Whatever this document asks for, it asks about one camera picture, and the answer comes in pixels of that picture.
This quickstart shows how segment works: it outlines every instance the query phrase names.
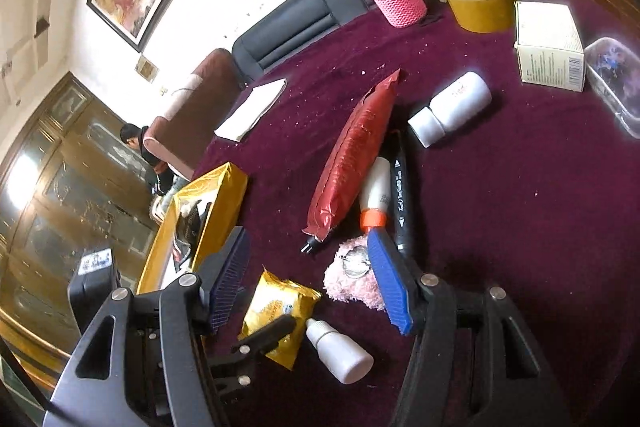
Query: small white bottle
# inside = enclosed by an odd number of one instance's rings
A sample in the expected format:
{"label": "small white bottle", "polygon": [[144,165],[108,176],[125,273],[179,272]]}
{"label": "small white bottle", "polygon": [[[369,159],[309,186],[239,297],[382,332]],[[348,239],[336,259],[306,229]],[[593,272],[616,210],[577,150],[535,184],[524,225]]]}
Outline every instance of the small white bottle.
{"label": "small white bottle", "polygon": [[360,228],[364,233],[386,225],[391,199],[391,164],[378,156],[367,173],[360,192]]}
{"label": "small white bottle", "polygon": [[318,350],[322,363],[342,383],[357,382],[373,366],[373,357],[367,351],[325,321],[309,319],[306,336]]}
{"label": "small white bottle", "polygon": [[422,145],[428,147],[461,127],[490,103],[491,91],[484,80],[469,71],[434,96],[429,107],[409,119],[409,126]]}

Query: paper sheet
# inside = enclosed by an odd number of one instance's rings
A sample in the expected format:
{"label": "paper sheet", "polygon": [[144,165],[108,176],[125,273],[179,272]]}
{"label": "paper sheet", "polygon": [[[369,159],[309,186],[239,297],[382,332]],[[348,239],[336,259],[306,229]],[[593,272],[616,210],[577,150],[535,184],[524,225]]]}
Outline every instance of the paper sheet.
{"label": "paper sheet", "polygon": [[276,102],[287,85],[286,79],[254,87],[249,97],[216,129],[216,136],[239,142]]}

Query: plastic container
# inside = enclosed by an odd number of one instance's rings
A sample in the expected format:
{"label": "plastic container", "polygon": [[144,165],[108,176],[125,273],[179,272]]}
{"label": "plastic container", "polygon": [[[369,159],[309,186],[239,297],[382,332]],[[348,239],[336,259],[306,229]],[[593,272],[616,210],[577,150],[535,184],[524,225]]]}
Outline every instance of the plastic container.
{"label": "plastic container", "polygon": [[484,80],[468,71],[433,97],[429,107],[409,119],[409,127],[420,143],[428,147],[453,132],[491,103],[491,91]]}
{"label": "plastic container", "polygon": [[587,79],[620,125],[640,139],[640,58],[624,44],[602,37],[584,50]]}
{"label": "plastic container", "polygon": [[306,336],[318,350],[322,363],[341,383],[357,382],[373,366],[373,357],[367,351],[325,321],[307,320]]}

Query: white box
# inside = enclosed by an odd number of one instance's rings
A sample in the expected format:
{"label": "white box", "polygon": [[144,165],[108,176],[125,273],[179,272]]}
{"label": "white box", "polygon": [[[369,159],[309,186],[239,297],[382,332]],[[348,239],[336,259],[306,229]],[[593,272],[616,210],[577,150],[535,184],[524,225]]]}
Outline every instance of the white box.
{"label": "white box", "polygon": [[517,2],[516,28],[523,82],[582,91],[584,49],[568,6]]}

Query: tape roll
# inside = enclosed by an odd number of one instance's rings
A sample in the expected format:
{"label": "tape roll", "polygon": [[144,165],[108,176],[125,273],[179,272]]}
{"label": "tape roll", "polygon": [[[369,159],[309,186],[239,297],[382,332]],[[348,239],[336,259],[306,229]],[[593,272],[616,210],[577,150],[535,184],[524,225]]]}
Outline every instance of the tape roll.
{"label": "tape roll", "polygon": [[447,0],[458,24],[475,33],[506,30],[514,25],[515,0]]}

